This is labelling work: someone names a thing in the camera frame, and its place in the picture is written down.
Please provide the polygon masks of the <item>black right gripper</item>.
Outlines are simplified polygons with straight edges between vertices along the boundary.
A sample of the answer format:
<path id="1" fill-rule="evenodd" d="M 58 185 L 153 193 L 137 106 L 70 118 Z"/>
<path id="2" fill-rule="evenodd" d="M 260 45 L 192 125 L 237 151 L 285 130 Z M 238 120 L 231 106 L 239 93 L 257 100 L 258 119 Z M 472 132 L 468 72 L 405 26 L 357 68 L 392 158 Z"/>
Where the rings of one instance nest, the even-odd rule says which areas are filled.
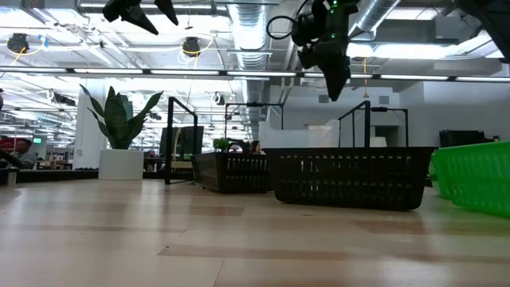
<path id="1" fill-rule="evenodd" d="M 300 47 L 298 58 L 305 69 L 324 69 L 328 97 L 337 101 L 351 78 L 348 28 L 350 13 L 300 14 L 292 24 L 292 41 Z"/>

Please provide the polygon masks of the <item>black slotted plastic basket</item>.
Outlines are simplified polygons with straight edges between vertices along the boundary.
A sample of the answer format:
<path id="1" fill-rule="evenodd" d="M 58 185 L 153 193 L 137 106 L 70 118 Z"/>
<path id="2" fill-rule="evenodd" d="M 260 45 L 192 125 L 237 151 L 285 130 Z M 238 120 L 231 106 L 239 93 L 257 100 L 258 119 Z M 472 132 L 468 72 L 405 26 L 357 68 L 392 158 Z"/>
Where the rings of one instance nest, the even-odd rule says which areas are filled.
<path id="1" fill-rule="evenodd" d="M 379 210 L 421 206 L 433 147 L 264 150 L 280 202 Z"/>
<path id="2" fill-rule="evenodd" d="M 213 152 L 191 157 L 195 183 L 219 194 L 264 194 L 271 191 L 264 155 Z"/>

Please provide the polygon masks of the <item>green mesh plastic basket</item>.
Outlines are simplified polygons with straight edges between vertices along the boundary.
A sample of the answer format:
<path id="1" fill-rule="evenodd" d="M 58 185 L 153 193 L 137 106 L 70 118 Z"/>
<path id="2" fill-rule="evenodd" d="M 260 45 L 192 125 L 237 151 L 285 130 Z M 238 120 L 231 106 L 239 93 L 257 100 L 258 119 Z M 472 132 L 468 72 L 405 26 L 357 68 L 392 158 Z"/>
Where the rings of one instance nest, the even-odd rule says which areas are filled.
<path id="1" fill-rule="evenodd" d="M 432 156 L 439 195 L 454 205 L 510 218 L 510 142 L 442 147 Z"/>
<path id="2" fill-rule="evenodd" d="M 434 168 L 434 162 L 433 161 L 434 161 L 434 154 L 432 154 L 430 156 L 430 163 L 429 163 L 429 166 L 428 166 L 428 175 L 427 175 L 427 181 L 426 181 L 426 186 L 428 186 L 428 187 L 433 187 L 434 184 L 437 181 L 436 171 L 435 171 L 435 168 Z"/>

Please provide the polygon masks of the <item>long ceiling light strip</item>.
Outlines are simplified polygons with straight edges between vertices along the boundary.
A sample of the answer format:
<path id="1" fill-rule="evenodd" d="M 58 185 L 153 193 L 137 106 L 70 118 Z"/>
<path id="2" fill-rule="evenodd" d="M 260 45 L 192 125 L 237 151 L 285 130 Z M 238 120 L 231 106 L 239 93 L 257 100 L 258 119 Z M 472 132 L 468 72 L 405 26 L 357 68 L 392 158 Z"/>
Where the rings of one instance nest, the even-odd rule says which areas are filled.
<path id="1" fill-rule="evenodd" d="M 21 67 L 0 66 L 0 73 L 26 73 L 65 77 L 121 77 L 121 78 L 185 78 L 185 79 L 222 79 L 239 78 L 242 80 L 297 78 L 323 79 L 322 73 L 316 72 L 278 72 L 212 69 L 112 69 L 112 68 L 55 68 L 55 67 Z M 447 81 L 465 83 L 510 84 L 510 77 L 482 76 L 432 76 L 381 73 L 352 73 L 354 80 L 375 81 Z"/>

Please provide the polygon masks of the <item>green snake plant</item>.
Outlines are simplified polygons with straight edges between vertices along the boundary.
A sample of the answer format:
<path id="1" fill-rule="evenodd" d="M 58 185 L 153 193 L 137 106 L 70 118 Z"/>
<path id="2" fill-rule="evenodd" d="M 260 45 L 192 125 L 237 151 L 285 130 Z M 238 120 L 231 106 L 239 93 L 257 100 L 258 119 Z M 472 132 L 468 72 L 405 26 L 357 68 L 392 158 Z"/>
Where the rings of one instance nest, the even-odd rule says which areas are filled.
<path id="1" fill-rule="evenodd" d="M 83 86 L 81 90 L 89 97 L 92 108 L 88 110 L 96 119 L 100 131 L 108 139 L 112 149 L 127 150 L 135 137 L 143 130 L 147 115 L 157 105 L 163 92 L 152 95 L 144 108 L 131 118 L 122 100 L 122 94 L 111 86 L 108 90 L 104 105 L 92 97 L 92 94 Z"/>

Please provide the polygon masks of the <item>dark computer monitor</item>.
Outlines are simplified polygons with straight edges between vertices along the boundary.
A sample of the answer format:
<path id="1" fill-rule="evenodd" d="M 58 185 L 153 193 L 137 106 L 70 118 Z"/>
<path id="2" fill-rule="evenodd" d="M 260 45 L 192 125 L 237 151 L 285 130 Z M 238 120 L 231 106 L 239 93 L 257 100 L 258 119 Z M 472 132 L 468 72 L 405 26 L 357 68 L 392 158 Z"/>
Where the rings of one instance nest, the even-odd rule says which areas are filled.
<path id="1" fill-rule="evenodd" d="M 171 151 L 176 160 L 187 161 L 192 155 L 202 153 L 204 127 L 197 126 L 196 140 L 193 126 L 172 128 L 171 134 Z"/>

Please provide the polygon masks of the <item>black cabinet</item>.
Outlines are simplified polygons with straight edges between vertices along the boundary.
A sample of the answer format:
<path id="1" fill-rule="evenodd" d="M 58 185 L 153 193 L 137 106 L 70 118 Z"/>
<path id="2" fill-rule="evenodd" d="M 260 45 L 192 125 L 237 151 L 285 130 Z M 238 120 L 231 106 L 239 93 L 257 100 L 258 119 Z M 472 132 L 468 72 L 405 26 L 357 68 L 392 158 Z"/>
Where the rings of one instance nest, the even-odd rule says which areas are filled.
<path id="1" fill-rule="evenodd" d="M 487 143 L 483 131 L 442 130 L 439 132 L 440 147 L 455 147 Z"/>

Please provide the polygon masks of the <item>white round plant pot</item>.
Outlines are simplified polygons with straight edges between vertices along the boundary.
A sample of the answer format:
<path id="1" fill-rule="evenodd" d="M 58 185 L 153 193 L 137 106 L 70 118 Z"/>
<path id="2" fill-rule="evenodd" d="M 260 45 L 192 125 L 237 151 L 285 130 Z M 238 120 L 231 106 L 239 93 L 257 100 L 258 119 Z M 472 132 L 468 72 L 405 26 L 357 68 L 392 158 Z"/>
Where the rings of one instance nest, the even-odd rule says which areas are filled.
<path id="1" fill-rule="evenodd" d="M 99 179 L 140 181 L 143 153 L 137 150 L 105 149 L 100 152 Z"/>

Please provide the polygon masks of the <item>silver ventilation duct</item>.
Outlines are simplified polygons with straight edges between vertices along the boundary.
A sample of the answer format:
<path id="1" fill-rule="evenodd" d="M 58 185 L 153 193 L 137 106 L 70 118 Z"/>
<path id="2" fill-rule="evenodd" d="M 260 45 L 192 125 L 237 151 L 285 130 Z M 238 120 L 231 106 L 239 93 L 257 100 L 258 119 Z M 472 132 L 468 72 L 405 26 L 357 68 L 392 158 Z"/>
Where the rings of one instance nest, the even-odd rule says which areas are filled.
<path id="1" fill-rule="evenodd" d="M 367 0 L 349 31 L 350 39 L 373 41 L 377 29 L 401 0 Z"/>
<path id="2" fill-rule="evenodd" d="M 249 50 L 237 54 L 240 70 L 263 70 L 268 68 L 269 55 L 263 51 L 269 47 L 269 37 L 265 31 L 268 21 L 268 8 L 256 4 L 229 4 L 232 18 L 232 35 L 235 49 Z M 245 80 L 242 84 L 244 102 L 268 103 L 268 83 L 263 80 Z"/>

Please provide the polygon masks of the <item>black aluminium table frame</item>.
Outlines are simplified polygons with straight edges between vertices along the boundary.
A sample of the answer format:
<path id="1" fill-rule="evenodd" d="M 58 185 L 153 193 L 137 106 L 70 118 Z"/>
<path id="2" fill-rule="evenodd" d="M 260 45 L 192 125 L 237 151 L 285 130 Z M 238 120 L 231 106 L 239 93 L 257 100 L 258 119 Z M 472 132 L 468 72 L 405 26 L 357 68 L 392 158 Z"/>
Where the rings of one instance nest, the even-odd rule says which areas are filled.
<path id="1" fill-rule="evenodd" d="M 79 171 L 19 171 L 16 169 L 0 169 L 0 186 L 5 186 L 9 180 L 14 179 L 14 183 L 40 183 L 56 182 L 82 179 L 98 179 L 98 170 L 79 170 Z M 144 172 L 143 179 L 165 179 L 164 172 Z M 170 175 L 171 180 L 193 180 L 193 172 L 174 172 Z"/>

